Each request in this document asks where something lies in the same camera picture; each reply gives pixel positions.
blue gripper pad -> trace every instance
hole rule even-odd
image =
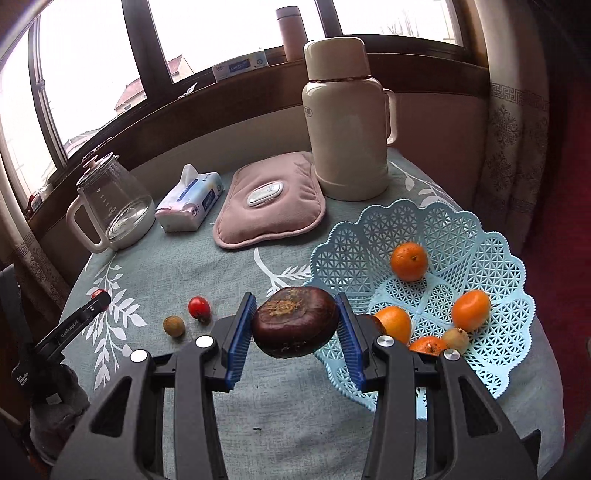
[[[335,295],[335,302],[340,314],[337,335],[339,336],[340,347],[343,350],[343,356],[345,357],[345,363],[349,371],[349,378],[351,378],[351,381],[359,391],[365,391],[364,387],[367,379],[363,373],[362,351],[350,318],[353,316],[353,321],[356,321],[355,314],[344,293]]]
[[[226,372],[226,385],[230,390],[234,388],[237,382],[240,381],[244,363],[246,362],[246,354],[248,347],[251,344],[252,330],[251,322],[256,313],[256,298],[251,293],[248,297],[242,300],[238,312],[236,312],[235,319],[238,319],[238,324],[232,338],[232,343],[228,349],[228,370]]]

tree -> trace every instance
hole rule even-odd
[[[419,37],[417,21],[414,23],[408,16],[406,9],[402,9],[401,14],[392,24],[386,24],[386,27],[380,27],[385,35],[403,35],[404,37]]]

fruit basket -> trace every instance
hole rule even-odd
[[[393,275],[389,257],[399,244],[416,242],[429,257],[421,281]],[[453,326],[450,310],[464,292],[481,289],[491,298],[490,319],[470,334],[464,354],[493,397],[509,385],[509,372],[527,355],[535,305],[524,293],[525,267],[497,232],[484,232],[470,212],[444,203],[419,208],[409,200],[367,207],[356,223],[341,222],[310,260],[307,285],[333,294],[343,291],[355,313],[396,305],[411,316],[411,341],[440,336]],[[361,393],[349,378],[339,339],[315,352],[331,383],[345,396],[375,411],[377,393]],[[427,417],[424,389],[417,389],[417,418]]]

tablecloth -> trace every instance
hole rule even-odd
[[[368,202],[326,199],[324,220],[305,235],[224,251],[212,238],[224,195],[197,232],[165,233],[156,222],[136,245],[92,255],[62,315],[66,318],[87,302],[95,288],[112,294],[106,319],[87,327],[64,351],[91,400],[134,349],[146,349],[153,356],[169,353],[211,329],[211,324],[203,326],[188,315],[187,302],[193,296],[205,296],[216,319],[233,314],[246,291],[261,304],[281,287],[301,285],[310,276],[314,247],[326,240],[336,223],[356,221],[371,204],[407,198],[422,206],[442,201],[458,208],[398,151],[389,149],[388,160],[391,184],[385,193]],[[222,175],[226,188],[231,178],[232,173]],[[172,314],[184,318],[187,326],[179,340],[162,329],[164,318]],[[543,473],[563,449],[563,393],[556,360],[537,319],[531,334],[531,350],[511,372],[511,383],[498,401],[520,436],[542,431],[538,470]],[[242,380],[231,393],[214,398],[230,479],[361,477],[373,414],[339,394],[314,356],[274,359],[252,343]],[[173,392],[167,391],[163,451],[169,478],[175,478],[172,418]],[[426,424],[419,422],[416,478],[424,475],[425,445]]]

window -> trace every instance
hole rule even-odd
[[[469,49],[461,46],[454,1],[295,4],[310,40],[324,38],[325,32],[359,35],[370,53],[403,51],[472,61]],[[1,153],[23,206],[50,176],[56,185],[71,170],[68,163],[80,163],[93,148],[187,88],[214,83],[213,65],[280,47],[275,10],[286,5],[283,0],[49,3],[0,72],[6,139],[4,147],[0,136]],[[269,60],[282,61],[281,49]]]
[[[344,35],[403,35],[462,44],[446,0],[333,1]]]
[[[285,0],[225,0],[195,2],[193,0],[150,0],[154,24],[164,57],[181,56],[181,69],[190,66],[200,72],[216,63],[251,53],[260,48],[282,45],[275,10],[286,5],[300,8],[309,40],[324,38],[322,24],[314,0],[295,3]],[[175,78],[177,63],[168,62]]]
[[[56,170],[33,105],[27,37],[19,41],[0,74],[0,122],[8,147],[2,158],[17,198],[25,206]]]
[[[145,98],[121,0],[54,0],[41,14],[39,36],[51,114],[71,157]]]

